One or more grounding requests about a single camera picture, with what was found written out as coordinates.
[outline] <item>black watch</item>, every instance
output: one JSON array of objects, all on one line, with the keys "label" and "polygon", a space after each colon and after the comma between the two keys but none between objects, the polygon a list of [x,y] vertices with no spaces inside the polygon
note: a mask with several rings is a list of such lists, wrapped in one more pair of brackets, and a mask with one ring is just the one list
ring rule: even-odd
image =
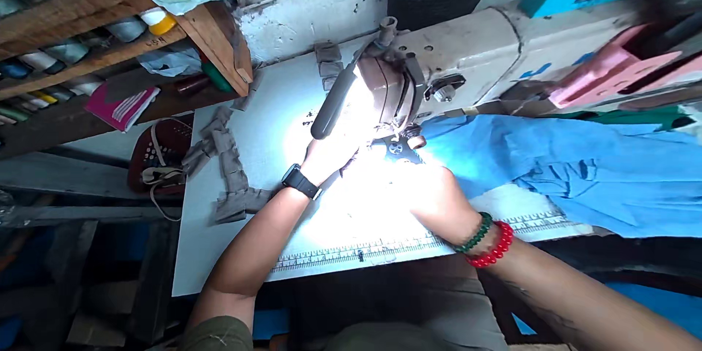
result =
[{"label": "black watch", "polygon": [[303,173],[300,172],[300,165],[297,163],[290,166],[288,172],[283,176],[283,185],[297,189],[312,200],[317,199],[321,193],[321,188],[303,176]]}]

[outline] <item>green beaded bracelet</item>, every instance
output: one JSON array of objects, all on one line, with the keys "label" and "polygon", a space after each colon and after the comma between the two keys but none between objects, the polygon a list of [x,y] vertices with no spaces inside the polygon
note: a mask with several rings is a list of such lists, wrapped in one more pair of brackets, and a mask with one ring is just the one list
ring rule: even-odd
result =
[{"label": "green beaded bracelet", "polygon": [[456,252],[467,253],[470,248],[477,246],[480,240],[482,240],[485,237],[485,234],[487,234],[487,231],[488,229],[490,229],[490,226],[492,226],[492,216],[490,214],[488,214],[487,212],[480,212],[479,214],[482,217],[482,223],[480,224],[480,229],[478,229],[478,233],[471,239],[469,239],[467,243],[463,244],[462,246],[455,247],[454,249],[456,250]]}]

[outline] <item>industrial sewing machine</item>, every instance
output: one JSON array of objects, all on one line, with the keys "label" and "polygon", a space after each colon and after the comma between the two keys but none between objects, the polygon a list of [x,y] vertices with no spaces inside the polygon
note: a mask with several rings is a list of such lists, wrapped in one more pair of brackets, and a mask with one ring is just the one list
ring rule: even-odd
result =
[{"label": "industrial sewing machine", "polygon": [[338,76],[312,135],[329,135],[350,87],[361,83],[373,95],[375,138],[402,135],[421,148],[422,122],[489,102],[521,80],[566,76],[640,23],[638,10],[636,0],[623,0],[530,19],[512,3],[404,34],[395,31],[395,18],[385,18]]}]

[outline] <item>measuring tape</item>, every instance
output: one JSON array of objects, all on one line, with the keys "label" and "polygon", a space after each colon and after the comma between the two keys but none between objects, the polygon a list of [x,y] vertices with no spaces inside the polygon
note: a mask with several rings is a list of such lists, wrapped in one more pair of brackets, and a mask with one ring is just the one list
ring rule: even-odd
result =
[{"label": "measuring tape", "polygon": [[[519,217],[501,219],[501,221],[510,224],[514,229],[514,233],[517,234],[554,230],[573,224],[559,211],[521,215]],[[446,244],[442,239],[427,231],[423,236],[416,238],[400,240],[376,239],[366,243],[282,255],[278,258],[271,273],[338,264],[351,266],[356,263],[361,267],[366,266],[369,260],[379,257],[395,256],[400,253],[445,246]]]}]

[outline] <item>wooden frame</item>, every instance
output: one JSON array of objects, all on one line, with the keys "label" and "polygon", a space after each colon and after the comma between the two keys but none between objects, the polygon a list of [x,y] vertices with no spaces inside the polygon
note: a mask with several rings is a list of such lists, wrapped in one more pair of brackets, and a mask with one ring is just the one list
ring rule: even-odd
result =
[{"label": "wooden frame", "polygon": [[[59,42],[65,38],[153,8],[152,0],[47,0],[0,19],[0,60]],[[234,19],[223,2],[213,1],[177,16],[179,25],[156,37],[145,32],[133,42],[107,50],[93,50],[86,59],[51,76],[35,72],[24,80],[0,82],[0,100],[61,84],[139,54],[190,38],[231,84],[235,93],[213,87],[189,99],[161,86],[162,92],[139,122],[171,116],[249,94],[253,80],[250,53]],[[7,158],[85,137],[112,128],[83,110],[85,98],[54,104],[28,121],[0,126],[0,158]]]}]

